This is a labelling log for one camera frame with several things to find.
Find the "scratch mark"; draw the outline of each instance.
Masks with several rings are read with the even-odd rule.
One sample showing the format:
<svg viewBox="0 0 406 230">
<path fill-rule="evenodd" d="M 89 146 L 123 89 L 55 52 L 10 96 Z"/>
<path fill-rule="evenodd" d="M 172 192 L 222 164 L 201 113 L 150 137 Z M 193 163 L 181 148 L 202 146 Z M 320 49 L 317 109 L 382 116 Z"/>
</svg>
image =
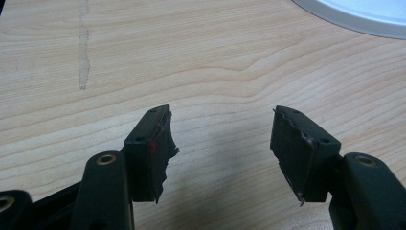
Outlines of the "scratch mark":
<svg viewBox="0 0 406 230">
<path fill-rule="evenodd" d="M 84 26 L 83 17 L 89 13 L 89 0 L 79 0 L 79 89 L 85 90 L 90 71 L 87 56 L 89 30 Z"/>
</svg>

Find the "wood grain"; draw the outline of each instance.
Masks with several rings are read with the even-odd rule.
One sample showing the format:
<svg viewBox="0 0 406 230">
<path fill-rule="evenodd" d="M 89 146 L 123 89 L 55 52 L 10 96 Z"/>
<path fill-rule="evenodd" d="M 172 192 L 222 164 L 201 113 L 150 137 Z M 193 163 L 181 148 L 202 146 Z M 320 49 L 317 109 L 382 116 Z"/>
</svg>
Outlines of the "wood grain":
<svg viewBox="0 0 406 230">
<path fill-rule="evenodd" d="M 160 202 L 134 204 L 137 229 L 332 229 L 328 203 L 300 208 L 269 149 L 277 104 L 406 185 L 403 40 L 282 0 L 8 0 L 0 40 L 1 190 L 38 200 L 79 181 L 159 104 L 181 152 Z"/>
</svg>

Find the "wooden table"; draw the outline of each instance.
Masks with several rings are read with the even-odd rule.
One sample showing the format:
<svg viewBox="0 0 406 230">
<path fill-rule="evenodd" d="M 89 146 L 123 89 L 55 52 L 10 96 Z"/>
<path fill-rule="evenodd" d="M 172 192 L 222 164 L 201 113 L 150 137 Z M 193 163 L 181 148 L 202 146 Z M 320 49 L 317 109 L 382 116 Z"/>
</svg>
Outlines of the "wooden table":
<svg viewBox="0 0 406 230">
<path fill-rule="evenodd" d="M 170 104 L 181 152 L 137 229 L 331 229 L 269 149 L 277 104 L 379 157 L 406 184 L 406 41 L 285 0 L 7 0 L 0 17 L 0 188 L 39 200 Z"/>
</svg>

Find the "light wood surface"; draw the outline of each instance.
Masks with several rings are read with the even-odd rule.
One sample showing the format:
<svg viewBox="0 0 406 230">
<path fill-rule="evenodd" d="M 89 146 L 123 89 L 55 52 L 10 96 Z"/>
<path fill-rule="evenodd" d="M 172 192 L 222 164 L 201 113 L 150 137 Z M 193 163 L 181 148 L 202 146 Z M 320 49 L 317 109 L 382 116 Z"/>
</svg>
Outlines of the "light wood surface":
<svg viewBox="0 0 406 230">
<path fill-rule="evenodd" d="M 39 200 L 170 104 L 180 153 L 137 229 L 332 229 L 269 149 L 294 107 L 406 185 L 406 41 L 289 0 L 7 0 L 0 17 L 0 189 Z"/>
</svg>

